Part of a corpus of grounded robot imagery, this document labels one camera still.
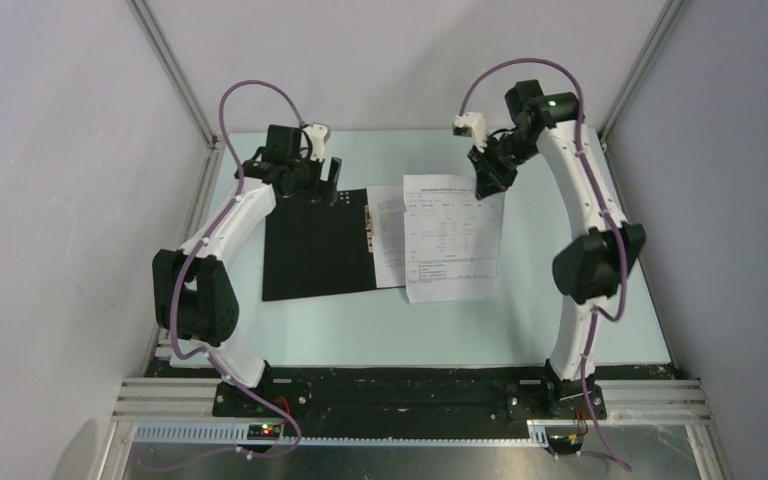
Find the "printed paper sheets stack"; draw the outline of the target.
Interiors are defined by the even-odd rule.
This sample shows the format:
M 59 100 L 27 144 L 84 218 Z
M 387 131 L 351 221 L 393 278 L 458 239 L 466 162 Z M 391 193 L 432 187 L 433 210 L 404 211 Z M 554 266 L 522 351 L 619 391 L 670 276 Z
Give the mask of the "printed paper sheets stack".
M 405 289 L 412 304 L 477 300 L 495 290 L 504 200 L 479 200 L 475 180 L 403 177 Z

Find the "red black folder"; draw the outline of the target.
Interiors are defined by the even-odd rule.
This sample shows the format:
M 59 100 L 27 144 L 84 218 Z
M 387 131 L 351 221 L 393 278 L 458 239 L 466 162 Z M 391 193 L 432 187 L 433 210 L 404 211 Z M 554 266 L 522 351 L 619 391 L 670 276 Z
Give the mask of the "red black folder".
M 264 301 L 378 290 L 367 188 L 340 191 L 331 206 L 278 203 L 266 218 Z

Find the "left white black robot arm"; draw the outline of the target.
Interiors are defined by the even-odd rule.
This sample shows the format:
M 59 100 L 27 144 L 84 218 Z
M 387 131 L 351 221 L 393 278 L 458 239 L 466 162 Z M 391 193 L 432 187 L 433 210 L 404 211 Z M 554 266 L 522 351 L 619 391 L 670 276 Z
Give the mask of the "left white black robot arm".
M 332 205 L 341 161 L 327 158 L 330 131 L 323 124 L 271 125 L 264 145 L 236 170 L 237 183 L 221 209 L 175 250 L 152 260 L 155 318 L 178 341 L 193 345 L 237 381 L 237 403 L 252 416 L 274 406 L 274 387 L 261 380 L 266 360 L 238 326 L 240 305 L 230 278 L 232 263 L 255 228 L 285 199 Z

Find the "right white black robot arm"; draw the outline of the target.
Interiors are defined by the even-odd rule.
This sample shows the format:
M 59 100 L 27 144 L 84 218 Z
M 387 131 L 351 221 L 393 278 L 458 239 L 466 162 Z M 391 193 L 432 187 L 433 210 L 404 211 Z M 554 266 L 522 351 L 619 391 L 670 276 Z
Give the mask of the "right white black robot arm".
M 621 317 L 628 277 L 646 232 L 627 220 L 590 160 L 583 102 L 576 94 L 548 95 L 538 81 L 528 80 L 509 89 L 505 103 L 511 128 L 492 132 L 482 114 L 460 109 L 453 132 L 473 142 L 468 159 L 476 174 L 477 199 L 506 192 L 518 167 L 536 155 L 545 159 L 559 188 L 572 239 L 551 264 L 562 313 L 536 401 L 556 418 L 574 418 L 591 405 L 597 391 L 592 353 L 598 320 Z M 620 310 L 615 314 L 607 311 L 612 297 Z

